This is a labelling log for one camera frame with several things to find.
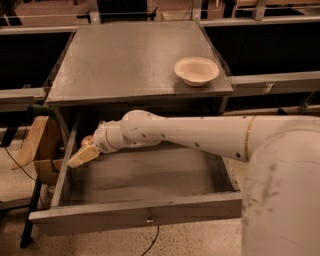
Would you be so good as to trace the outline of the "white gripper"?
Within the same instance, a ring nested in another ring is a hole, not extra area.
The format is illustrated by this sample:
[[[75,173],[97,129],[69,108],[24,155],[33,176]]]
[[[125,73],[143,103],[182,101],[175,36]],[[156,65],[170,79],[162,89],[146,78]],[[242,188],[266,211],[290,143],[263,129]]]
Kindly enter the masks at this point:
[[[94,145],[81,147],[71,156],[68,166],[76,168],[96,159],[100,152],[110,154],[128,146],[128,141],[122,134],[119,121],[101,121],[93,134],[93,143],[98,149]]]

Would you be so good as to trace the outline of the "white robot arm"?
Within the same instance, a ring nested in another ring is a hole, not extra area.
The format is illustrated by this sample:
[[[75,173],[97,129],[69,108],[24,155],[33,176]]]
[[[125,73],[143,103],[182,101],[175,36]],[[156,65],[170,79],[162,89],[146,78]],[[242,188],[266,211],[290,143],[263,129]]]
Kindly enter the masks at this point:
[[[162,142],[246,163],[242,256],[320,256],[319,117],[162,117],[133,110],[101,122],[68,165]]]

